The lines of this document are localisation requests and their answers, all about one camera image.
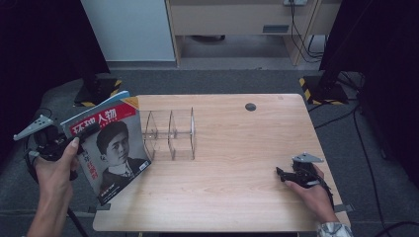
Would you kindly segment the white cabinet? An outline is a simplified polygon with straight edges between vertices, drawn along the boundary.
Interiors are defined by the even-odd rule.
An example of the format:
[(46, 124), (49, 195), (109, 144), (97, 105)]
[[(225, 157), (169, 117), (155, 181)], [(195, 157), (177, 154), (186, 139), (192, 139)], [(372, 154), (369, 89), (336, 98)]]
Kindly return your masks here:
[(174, 61), (165, 0), (81, 0), (107, 61)]

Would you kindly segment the light wooden desk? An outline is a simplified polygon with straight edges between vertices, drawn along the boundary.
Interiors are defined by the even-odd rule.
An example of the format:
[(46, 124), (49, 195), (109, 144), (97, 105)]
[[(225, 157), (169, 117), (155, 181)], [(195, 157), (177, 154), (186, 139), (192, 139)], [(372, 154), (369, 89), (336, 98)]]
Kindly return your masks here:
[(284, 39), (292, 64), (302, 60), (308, 38), (330, 34), (343, 0), (165, 0), (175, 57), (185, 36), (268, 36)]

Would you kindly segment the black stand base striped edge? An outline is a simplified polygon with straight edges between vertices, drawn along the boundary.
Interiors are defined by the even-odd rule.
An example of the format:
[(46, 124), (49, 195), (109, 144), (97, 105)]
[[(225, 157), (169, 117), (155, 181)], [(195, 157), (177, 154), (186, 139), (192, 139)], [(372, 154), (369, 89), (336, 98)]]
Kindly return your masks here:
[(94, 107), (114, 96), (122, 81), (115, 78), (86, 80), (74, 99), (75, 107)]
[(323, 86), (321, 76), (303, 76), (298, 79), (306, 101), (310, 105), (345, 105), (348, 97), (339, 84)]

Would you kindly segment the person's right hand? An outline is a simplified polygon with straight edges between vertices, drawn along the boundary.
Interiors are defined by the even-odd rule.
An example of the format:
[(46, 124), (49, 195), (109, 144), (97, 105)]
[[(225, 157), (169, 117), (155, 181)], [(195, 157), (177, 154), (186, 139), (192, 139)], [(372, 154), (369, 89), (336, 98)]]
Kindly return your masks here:
[(307, 208), (317, 217), (319, 223), (339, 221), (328, 193), (320, 185), (309, 189), (305, 189), (292, 181), (285, 181), (285, 185), (301, 197)]

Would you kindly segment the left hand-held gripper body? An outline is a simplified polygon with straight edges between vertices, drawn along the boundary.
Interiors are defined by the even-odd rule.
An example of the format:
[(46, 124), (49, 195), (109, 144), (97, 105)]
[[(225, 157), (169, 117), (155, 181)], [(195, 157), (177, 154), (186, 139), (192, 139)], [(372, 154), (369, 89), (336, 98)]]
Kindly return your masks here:
[(58, 127), (54, 125), (51, 118), (40, 115), (26, 128), (13, 136), (15, 141), (23, 138), (34, 137), (37, 145), (35, 149), (27, 148), (25, 158), (28, 162), (33, 162), (36, 158), (42, 157), (48, 161), (58, 160), (66, 146), (77, 136), (79, 143), (82, 144), (86, 139), (86, 133), (81, 132), (76, 136), (66, 137), (65, 134), (58, 132)]

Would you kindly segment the black curtain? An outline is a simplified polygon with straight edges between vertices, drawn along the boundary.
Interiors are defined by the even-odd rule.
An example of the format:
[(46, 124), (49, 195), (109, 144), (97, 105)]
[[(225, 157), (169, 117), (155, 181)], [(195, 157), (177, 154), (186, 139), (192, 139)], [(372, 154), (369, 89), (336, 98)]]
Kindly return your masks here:
[(47, 90), (108, 71), (81, 0), (0, 0), (0, 166)]
[(386, 156), (419, 189), (419, 0), (342, 0), (320, 69), (360, 72)]

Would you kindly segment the blue-edged magazine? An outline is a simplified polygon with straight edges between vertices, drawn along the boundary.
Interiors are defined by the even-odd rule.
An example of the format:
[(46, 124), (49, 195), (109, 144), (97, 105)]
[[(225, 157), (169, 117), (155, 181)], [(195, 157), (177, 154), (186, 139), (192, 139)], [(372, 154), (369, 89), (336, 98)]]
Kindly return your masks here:
[(78, 115), (76, 115), (72, 118), (69, 118), (69, 119), (63, 121), (60, 125), (65, 126), (66, 124), (70, 123), (73, 119), (81, 118), (84, 114), (89, 114), (91, 111), (95, 110), (96, 108), (100, 108), (107, 103), (111, 103), (111, 102), (114, 102), (114, 101), (117, 101), (117, 100), (120, 100), (120, 99), (124, 99), (124, 98), (127, 98), (129, 96), (130, 96), (129, 91), (127, 91), (127, 90), (120, 91), (120, 92), (116, 93), (115, 95), (111, 96), (110, 98), (106, 99), (105, 101), (101, 102), (100, 104), (92, 105), (86, 111), (84, 111), (84, 112), (82, 112), (82, 113), (80, 113), (80, 114), (78, 114)]

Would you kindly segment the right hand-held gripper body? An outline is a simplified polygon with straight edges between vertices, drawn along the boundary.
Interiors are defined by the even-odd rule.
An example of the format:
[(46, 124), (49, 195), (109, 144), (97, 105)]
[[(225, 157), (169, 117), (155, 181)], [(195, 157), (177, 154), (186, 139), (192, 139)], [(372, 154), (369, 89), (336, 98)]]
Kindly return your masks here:
[(325, 190), (329, 190), (329, 187), (325, 181), (318, 175), (313, 164), (321, 163), (323, 159), (318, 158), (309, 153), (303, 152), (299, 155), (296, 155), (292, 158), (293, 172), (288, 174), (283, 174), (283, 177), (290, 177), (292, 182), (297, 183), (303, 188), (309, 189), (312, 186), (320, 185)]

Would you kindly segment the clear acrylic magazine rack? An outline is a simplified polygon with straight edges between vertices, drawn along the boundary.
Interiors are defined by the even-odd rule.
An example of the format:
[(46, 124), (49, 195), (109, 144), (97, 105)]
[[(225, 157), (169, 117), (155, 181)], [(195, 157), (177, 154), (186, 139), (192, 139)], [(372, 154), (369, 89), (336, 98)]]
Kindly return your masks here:
[(194, 109), (141, 112), (144, 147), (152, 162), (192, 161), (196, 150)]

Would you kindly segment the grey tape strip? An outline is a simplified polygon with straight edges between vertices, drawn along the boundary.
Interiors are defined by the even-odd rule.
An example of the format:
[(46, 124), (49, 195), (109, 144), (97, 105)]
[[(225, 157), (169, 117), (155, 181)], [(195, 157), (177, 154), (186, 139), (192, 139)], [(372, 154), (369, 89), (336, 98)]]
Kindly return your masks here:
[(354, 207), (351, 204), (341, 203), (334, 206), (335, 213), (342, 212), (342, 211), (351, 212), (353, 210), (354, 210)]

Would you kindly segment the grey portrait magazine red label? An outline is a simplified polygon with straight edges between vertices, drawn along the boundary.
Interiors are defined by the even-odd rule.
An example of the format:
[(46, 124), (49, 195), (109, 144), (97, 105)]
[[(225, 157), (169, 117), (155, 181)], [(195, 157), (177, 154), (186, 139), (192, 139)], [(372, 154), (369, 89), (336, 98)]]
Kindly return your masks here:
[(98, 123), (100, 130), (80, 144), (80, 166), (100, 204), (106, 204), (140, 175), (151, 161), (141, 133), (139, 101), (127, 97), (62, 126), (67, 137)]

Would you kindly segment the person's left hand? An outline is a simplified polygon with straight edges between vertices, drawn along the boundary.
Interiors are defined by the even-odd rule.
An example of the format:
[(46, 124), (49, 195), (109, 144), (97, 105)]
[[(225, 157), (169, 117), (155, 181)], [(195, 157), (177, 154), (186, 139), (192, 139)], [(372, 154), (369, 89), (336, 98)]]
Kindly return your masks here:
[(65, 147), (57, 161), (46, 161), (39, 157), (36, 161), (36, 172), (42, 199), (58, 198), (64, 200), (72, 197), (70, 173), (79, 167), (77, 151), (79, 138), (73, 138)]

